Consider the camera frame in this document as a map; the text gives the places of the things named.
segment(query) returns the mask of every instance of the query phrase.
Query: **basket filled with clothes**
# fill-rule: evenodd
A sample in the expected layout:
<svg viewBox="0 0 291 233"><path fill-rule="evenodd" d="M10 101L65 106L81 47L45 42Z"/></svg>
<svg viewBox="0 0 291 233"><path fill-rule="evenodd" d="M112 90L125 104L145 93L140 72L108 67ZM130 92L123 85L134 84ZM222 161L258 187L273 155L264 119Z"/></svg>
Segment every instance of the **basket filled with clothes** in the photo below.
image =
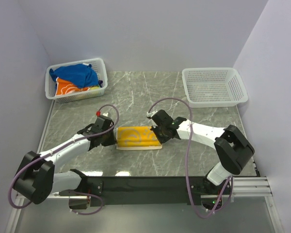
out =
<svg viewBox="0 0 291 233"><path fill-rule="evenodd" d="M107 86L106 67L100 58L53 65L45 75L46 97L59 103L102 96Z"/></svg>

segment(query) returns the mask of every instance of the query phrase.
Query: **wall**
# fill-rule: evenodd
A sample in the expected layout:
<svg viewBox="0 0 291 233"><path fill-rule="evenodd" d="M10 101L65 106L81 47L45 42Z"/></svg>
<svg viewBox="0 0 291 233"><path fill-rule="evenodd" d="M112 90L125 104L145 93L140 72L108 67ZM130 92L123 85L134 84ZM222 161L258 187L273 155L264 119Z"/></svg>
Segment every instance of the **wall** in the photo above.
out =
<svg viewBox="0 0 291 233"><path fill-rule="evenodd" d="M0 0L0 233L11 207L8 185L24 154L35 151L50 102L44 74L50 61L14 0Z"/></svg>
<svg viewBox="0 0 291 233"><path fill-rule="evenodd" d="M240 108L260 171L291 233L291 0L269 0L235 66L249 94Z"/></svg>
<svg viewBox="0 0 291 233"><path fill-rule="evenodd" d="M267 0L18 0L53 64L232 67Z"/></svg>

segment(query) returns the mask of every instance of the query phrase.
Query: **white arm segment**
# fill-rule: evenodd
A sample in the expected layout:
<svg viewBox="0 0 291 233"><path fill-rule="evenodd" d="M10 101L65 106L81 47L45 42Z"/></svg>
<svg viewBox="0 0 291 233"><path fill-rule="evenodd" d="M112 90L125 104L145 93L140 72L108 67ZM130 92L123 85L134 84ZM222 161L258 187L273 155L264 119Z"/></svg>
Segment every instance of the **white arm segment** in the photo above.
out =
<svg viewBox="0 0 291 233"><path fill-rule="evenodd" d="M64 173L54 174L53 188L51 193L61 192L64 190L74 190L81 182L81 177L73 172L68 171Z"/></svg>
<svg viewBox="0 0 291 233"><path fill-rule="evenodd" d="M206 126L198 123L192 122L193 136L192 141L199 142L216 149L214 146L215 138L220 137L224 133L224 128L216 128L211 126ZM186 120L179 125L177 133L180 139L189 139L191 128L190 121ZM231 175L230 172L226 171L220 162L210 171L207 179L214 185L220 185L227 177Z"/></svg>
<svg viewBox="0 0 291 233"><path fill-rule="evenodd" d="M59 146L56 146L50 150L41 152L40 155L46 155L47 153L50 153L52 151L54 151L55 149L61 147L63 144L66 144L69 141L74 141L80 137L84 137L81 134L76 134L74 135L71 139L69 139L68 141L65 141L64 143L60 144ZM64 165L65 163L67 163L69 160L71 160L72 158L85 153L89 150L91 142L88 139L83 139L81 141L75 142L71 145L69 145L68 147L66 147L65 149L63 149L62 151L53 154L52 156L46 158L46 161L52 161L55 165L55 173L59 171L60 167L62 165Z"/></svg>

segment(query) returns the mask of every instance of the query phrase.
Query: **clothing pile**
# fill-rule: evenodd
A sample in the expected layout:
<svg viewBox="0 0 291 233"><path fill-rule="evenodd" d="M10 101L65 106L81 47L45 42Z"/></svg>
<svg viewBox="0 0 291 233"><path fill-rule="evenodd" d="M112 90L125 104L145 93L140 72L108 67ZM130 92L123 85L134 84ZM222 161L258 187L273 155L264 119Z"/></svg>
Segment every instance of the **clothing pile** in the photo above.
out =
<svg viewBox="0 0 291 233"><path fill-rule="evenodd" d="M102 85L92 65L87 63L50 69L49 74L56 82L55 95L94 90Z"/></svg>

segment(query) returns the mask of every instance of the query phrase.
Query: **white plastic basket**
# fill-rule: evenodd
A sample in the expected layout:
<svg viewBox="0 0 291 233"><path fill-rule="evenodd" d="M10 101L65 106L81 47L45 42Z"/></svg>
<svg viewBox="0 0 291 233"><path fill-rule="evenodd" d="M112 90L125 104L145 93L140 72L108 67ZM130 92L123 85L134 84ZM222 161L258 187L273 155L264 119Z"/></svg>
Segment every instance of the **white plastic basket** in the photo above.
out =
<svg viewBox="0 0 291 233"><path fill-rule="evenodd" d="M248 100L243 81L233 68L191 68L182 71L192 108L232 107Z"/></svg>
<svg viewBox="0 0 291 233"><path fill-rule="evenodd" d="M102 87L95 90L81 91L81 92L56 96L55 95L56 82L54 82L51 76L49 75L49 70L50 69L55 70L58 67L66 67L66 66L82 64L82 63L88 63L92 65L92 69L97 73L98 79L103 81L101 85ZM53 65L47 68L47 72L45 74L45 95L48 99L55 100L59 103L66 103L66 102L75 101L75 100L82 100L82 99L87 99L91 97L102 96L105 93L105 89L107 88L107 86L108 86L108 78L107 78L106 67L101 58Z"/></svg>

